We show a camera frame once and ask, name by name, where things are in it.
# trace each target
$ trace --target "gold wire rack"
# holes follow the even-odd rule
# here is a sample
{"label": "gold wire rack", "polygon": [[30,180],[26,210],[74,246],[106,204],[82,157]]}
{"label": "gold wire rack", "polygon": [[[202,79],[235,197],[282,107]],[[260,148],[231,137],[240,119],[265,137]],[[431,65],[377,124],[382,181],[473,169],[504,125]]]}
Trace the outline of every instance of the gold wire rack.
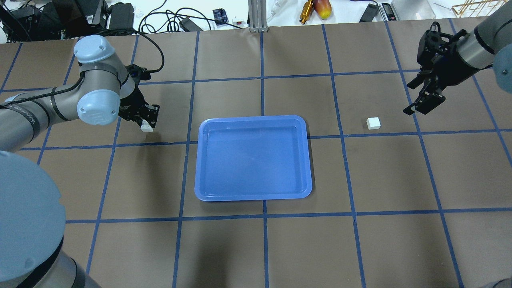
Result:
{"label": "gold wire rack", "polygon": [[452,11],[457,17],[489,16],[508,0],[466,0],[464,4],[455,5]]}

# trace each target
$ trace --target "white block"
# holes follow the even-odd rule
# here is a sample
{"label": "white block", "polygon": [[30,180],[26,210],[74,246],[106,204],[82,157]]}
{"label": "white block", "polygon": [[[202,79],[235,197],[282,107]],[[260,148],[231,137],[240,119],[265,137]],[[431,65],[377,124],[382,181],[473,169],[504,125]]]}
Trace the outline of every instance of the white block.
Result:
{"label": "white block", "polygon": [[368,129],[370,129],[370,130],[379,129],[380,128],[379,117],[368,118],[366,120],[366,124],[368,125]]}
{"label": "white block", "polygon": [[153,132],[153,128],[151,128],[151,125],[144,119],[142,120],[140,130],[142,130],[143,132]]}

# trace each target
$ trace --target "blue tape line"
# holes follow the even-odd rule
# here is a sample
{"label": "blue tape line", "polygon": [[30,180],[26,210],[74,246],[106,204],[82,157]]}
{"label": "blue tape line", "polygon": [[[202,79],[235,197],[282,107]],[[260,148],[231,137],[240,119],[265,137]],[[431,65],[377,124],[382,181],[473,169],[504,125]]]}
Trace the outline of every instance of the blue tape line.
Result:
{"label": "blue tape line", "polygon": [[362,285],[362,288],[366,288],[365,269],[362,264],[361,245],[360,245],[360,241],[359,241],[359,229],[357,227],[357,214],[356,214],[356,209],[355,209],[355,204],[354,204],[354,195],[352,193],[352,181],[350,180],[350,171],[349,171],[349,164],[348,164],[348,160],[347,160],[345,137],[343,137],[343,135],[344,135],[343,134],[343,126],[342,126],[341,118],[339,116],[338,96],[336,93],[336,83],[334,81],[334,72],[333,72],[333,68],[332,68],[331,52],[329,50],[329,41],[327,40],[327,32],[325,30],[324,24],[322,24],[322,32],[324,34],[324,42],[325,42],[325,47],[327,50],[327,59],[329,61],[329,72],[330,72],[329,75],[331,76],[332,94],[334,96],[334,107],[336,109],[336,118],[338,121],[339,134],[341,136],[340,140],[342,142],[343,163],[345,165],[345,175],[347,178],[347,185],[348,185],[348,190],[349,190],[350,210],[351,210],[352,218],[353,218],[352,223],[354,226],[355,246],[356,246],[356,251],[357,251],[357,261],[359,263],[359,273],[360,273],[360,277],[361,277],[361,285]]}
{"label": "blue tape line", "polygon": [[[477,134],[477,133],[495,133],[495,129],[485,129],[485,130],[464,130],[464,131],[430,131],[430,132],[421,132],[422,135],[443,135],[443,134]],[[512,129],[500,129],[500,132],[512,132]],[[368,133],[368,134],[345,134],[344,138],[354,138],[354,137],[387,137],[387,136],[408,136],[408,135],[418,135],[418,132],[397,132],[397,133]],[[315,135],[308,136],[308,139],[338,139],[340,135]],[[197,144],[197,141],[190,141],[190,144]],[[172,146],[172,145],[186,145],[187,141],[177,141],[177,142],[147,142],[147,143],[124,143],[124,144],[116,144],[116,147],[139,147],[139,146]],[[68,147],[59,147],[59,146],[51,146],[45,147],[45,150],[66,150],[66,149],[104,149],[104,148],[112,148],[112,145],[95,145],[95,146],[68,146]],[[41,148],[21,148],[21,150],[41,150]]]}
{"label": "blue tape line", "polygon": [[174,81],[141,82],[141,83],[139,83],[139,85],[178,84],[178,83],[192,83],[192,80],[174,80]]}
{"label": "blue tape line", "polygon": [[278,75],[278,76],[264,76],[265,79],[283,79],[283,78],[305,78],[305,77],[324,77],[330,76],[329,73],[323,74],[300,74],[300,75]]}
{"label": "blue tape line", "polygon": [[98,215],[96,217],[96,225],[94,226],[93,240],[91,243],[91,249],[89,250],[89,258],[87,260],[86,273],[89,273],[89,271],[91,270],[91,263],[92,263],[93,255],[94,255],[94,247],[96,245],[96,239],[98,236],[98,229],[99,229],[99,225],[100,225],[101,214],[103,213],[103,205],[105,203],[106,191],[109,186],[110,172],[112,170],[112,164],[114,162],[114,154],[116,153],[116,141],[117,141],[117,136],[119,135],[119,127],[120,126],[121,126],[121,118],[118,117],[117,118],[116,134],[114,135],[114,142],[112,145],[112,151],[110,153],[109,166],[106,170],[105,182],[103,184],[103,191],[101,193],[101,200],[99,202]]}
{"label": "blue tape line", "polygon": [[193,80],[197,83],[202,82],[223,82],[223,81],[245,81],[245,80],[256,80],[260,79],[259,77],[239,77],[239,78],[220,78],[220,79],[199,79]]}
{"label": "blue tape line", "polygon": [[66,220],[66,224],[85,224],[85,223],[96,223],[96,219]]}
{"label": "blue tape line", "polygon": [[[385,215],[418,215],[439,213],[486,213],[486,212],[512,212],[512,207],[495,208],[458,208],[439,210],[397,210],[397,211],[363,211],[356,212],[358,216],[385,216]],[[122,218],[101,219],[100,223],[133,223],[133,222],[176,222],[176,221],[217,221],[233,219],[264,219],[264,218],[308,218],[308,217],[352,217],[352,212],[320,212],[320,213],[287,213],[287,214],[245,214],[223,216],[191,216],[191,217],[161,217],[161,218]],[[96,219],[70,219],[66,223],[96,223]]]}
{"label": "blue tape line", "polygon": [[385,70],[385,71],[362,71],[362,72],[337,72],[334,76],[343,75],[364,75],[364,74],[388,74],[388,73],[399,73],[398,70]]}
{"label": "blue tape line", "polygon": [[186,145],[186,141],[177,142],[148,142],[148,143],[125,143],[118,144],[117,147],[134,147],[134,146],[169,146],[169,145]]}
{"label": "blue tape line", "polygon": [[9,70],[7,71],[7,75],[5,76],[4,82],[2,83],[2,87],[0,87],[0,91],[5,92],[5,84],[7,83],[7,79],[9,79],[9,75],[11,75],[12,68],[14,67],[14,63],[16,63],[16,59],[18,59],[18,55],[20,50],[22,49],[23,43],[20,43],[18,46],[18,50],[16,50],[16,54],[14,54],[14,58],[11,62],[11,66],[9,67]]}
{"label": "blue tape line", "polygon": [[161,218],[129,218],[129,219],[101,219],[101,223],[136,223],[136,222],[174,222],[178,221],[178,217],[161,217]]}
{"label": "blue tape line", "polygon": [[[385,24],[386,30],[388,32],[388,37],[389,37],[389,40],[391,42],[391,47],[393,48],[393,54],[395,55],[396,63],[398,65],[398,70],[400,71],[400,77],[402,79],[403,88],[404,88],[404,90],[406,92],[407,100],[408,100],[408,102],[410,104],[410,103],[412,103],[412,100],[411,100],[411,96],[409,94],[409,89],[407,88],[406,79],[405,79],[405,77],[403,75],[402,66],[400,64],[400,59],[399,59],[398,53],[396,51],[396,46],[395,46],[395,43],[393,41],[393,36],[391,35],[391,30],[389,28],[388,23],[384,22],[384,24]],[[432,189],[434,191],[434,196],[435,196],[436,202],[437,202],[437,208],[439,210],[439,215],[441,216],[441,222],[442,222],[442,225],[443,225],[444,234],[446,236],[446,242],[448,244],[448,249],[450,251],[450,256],[452,258],[452,263],[453,263],[453,266],[454,266],[455,275],[457,276],[457,281],[459,283],[459,287],[463,288],[464,284],[462,282],[462,277],[461,277],[460,271],[459,271],[459,265],[458,265],[457,259],[455,257],[455,252],[454,252],[454,249],[453,249],[452,240],[450,238],[450,233],[448,231],[448,226],[446,224],[446,219],[444,217],[443,208],[442,208],[442,205],[441,205],[441,200],[439,198],[439,193],[437,191],[437,186],[436,186],[436,182],[435,182],[435,179],[434,179],[434,174],[432,173],[432,167],[431,167],[430,161],[429,161],[429,156],[428,156],[428,154],[426,152],[425,143],[423,141],[423,135],[422,135],[422,132],[421,132],[421,129],[420,129],[420,126],[419,126],[418,119],[417,119],[416,115],[413,114],[412,116],[413,116],[413,119],[414,119],[414,125],[416,126],[416,130],[418,132],[418,137],[419,137],[419,141],[420,141],[420,144],[421,144],[421,149],[423,151],[423,156],[425,158],[426,168],[427,168],[427,170],[429,172],[430,181],[431,181],[431,184],[432,184]]]}
{"label": "blue tape line", "polygon": [[261,92],[261,115],[265,116],[265,84],[264,84],[264,60],[263,60],[263,32],[260,32],[260,92]]}
{"label": "blue tape line", "polygon": [[439,210],[409,210],[409,211],[367,211],[357,212],[358,216],[382,216],[382,215],[416,215],[437,214]]}
{"label": "blue tape line", "polygon": [[[260,32],[260,92],[261,92],[261,115],[265,116],[265,61],[263,50],[263,33]],[[263,259],[265,271],[265,288],[269,288],[269,271],[268,271],[268,229],[267,229],[267,200],[262,201],[263,205]]]}
{"label": "blue tape line", "polygon": [[23,147],[20,151],[41,151],[40,147]]}
{"label": "blue tape line", "polygon": [[263,200],[263,259],[265,265],[265,288],[269,288],[268,270],[268,229],[267,229],[267,200]]}
{"label": "blue tape line", "polygon": [[112,148],[113,145],[98,145],[98,146],[69,146],[69,147],[46,147],[45,150],[69,150],[69,149],[105,149]]}
{"label": "blue tape line", "polygon": [[[192,130],[192,114],[194,110],[194,93],[196,90],[196,71],[197,71],[197,55],[199,51],[199,31],[196,34],[196,49],[194,51],[194,69],[192,72],[192,93],[190,94],[190,110],[188,113],[188,128],[187,128],[187,144],[186,144],[186,152],[185,152],[185,163],[183,165],[183,180],[181,183],[181,200],[180,200],[180,218],[183,217],[183,209],[185,203],[185,186],[187,180],[187,170],[188,170],[188,154],[190,149],[190,134]],[[176,234],[176,252],[174,258],[174,274],[173,274],[173,288],[176,288],[176,283],[178,280],[178,264],[180,259],[180,245],[181,245],[181,231],[182,231],[183,221],[178,221],[178,231]]]}
{"label": "blue tape line", "polygon": [[305,217],[344,217],[352,216],[352,212],[327,212],[327,213],[287,213],[268,214],[267,218],[305,218]]}
{"label": "blue tape line", "polygon": [[132,53],[132,60],[131,64],[135,62],[135,54],[137,54],[137,45],[139,44],[139,35],[135,36],[135,44],[133,45],[133,53]]}
{"label": "blue tape line", "polygon": [[308,136],[308,139],[334,139],[339,138],[339,135],[321,135],[321,136]]}
{"label": "blue tape line", "polygon": [[347,135],[344,135],[344,138],[354,138],[354,137],[386,137],[386,136],[407,136],[407,135],[418,135],[418,132],[347,134]]}

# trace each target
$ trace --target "small white cube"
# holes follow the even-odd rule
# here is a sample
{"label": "small white cube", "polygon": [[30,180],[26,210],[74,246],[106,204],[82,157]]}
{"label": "small white cube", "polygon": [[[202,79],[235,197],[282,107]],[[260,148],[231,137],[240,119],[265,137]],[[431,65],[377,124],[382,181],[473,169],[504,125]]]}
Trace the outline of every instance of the small white cube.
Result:
{"label": "small white cube", "polygon": [[366,120],[366,124],[368,125],[368,129],[370,129],[370,130],[379,129],[380,128],[379,117],[368,118]]}

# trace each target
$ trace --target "black device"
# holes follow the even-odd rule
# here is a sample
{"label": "black device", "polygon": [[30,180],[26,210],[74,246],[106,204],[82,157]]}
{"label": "black device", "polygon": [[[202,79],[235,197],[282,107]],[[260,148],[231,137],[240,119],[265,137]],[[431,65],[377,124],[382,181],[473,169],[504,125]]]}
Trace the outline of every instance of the black device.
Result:
{"label": "black device", "polygon": [[186,32],[203,31],[203,29],[197,26],[189,17],[180,20],[180,27]]}
{"label": "black device", "polygon": [[366,7],[365,12],[362,14],[361,20],[359,22],[371,22],[373,21],[373,18],[377,15],[379,12],[379,7],[374,4],[368,4],[368,7]]}
{"label": "black device", "polygon": [[59,15],[52,2],[48,2],[42,8],[42,14],[37,25],[37,40],[62,39],[64,25],[60,22]]}
{"label": "black device", "polygon": [[41,11],[32,6],[26,6],[11,11],[9,17],[13,18],[11,22],[15,21],[16,25],[9,25],[9,23],[3,19],[3,30],[7,34],[7,39],[12,42],[35,40],[40,14]]}
{"label": "black device", "polygon": [[384,10],[384,14],[386,15],[388,21],[397,20],[395,12],[393,12],[393,8],[391,8],[391,5],[389,3],[382,3],[382,9]]}
{"label": "black device", "polygon": [[109,29],[133,28],[134,9],[130,3],[118,3],[110,6]]}
{"label": "black device", "polygon": [[219,8],[214,10],[215,25],[223,25],[227,23],[226,10]]}
{"label": "black device", "polygon": [[460,84],[476,73],[456,56],[457,41],[466,34],[466,30],[455,35],[442,33],[440,24],[434,22],[421,37],[416,57],[420,72],[407,87],[416,89],[423,84],[423,88],[418,98],[403,110],[405,114],[429,113],[446,100],[441,93],[447,86]]}
{"label": "black device", "polygon": [[7,34],[7,39],[12,42],[61,39],[64,26],[60,23],[51,2],[44,5],[42,10],[28,5],[11,11],[11,15],[17,20],[16,23],[23,27],[21,33],[16,33],[11,30],[11,26],[4,25],[3,30]]}
{"label": "black device", "polygon": [[105,0],[52,0],[67,37],[85,36],[106,28]]}

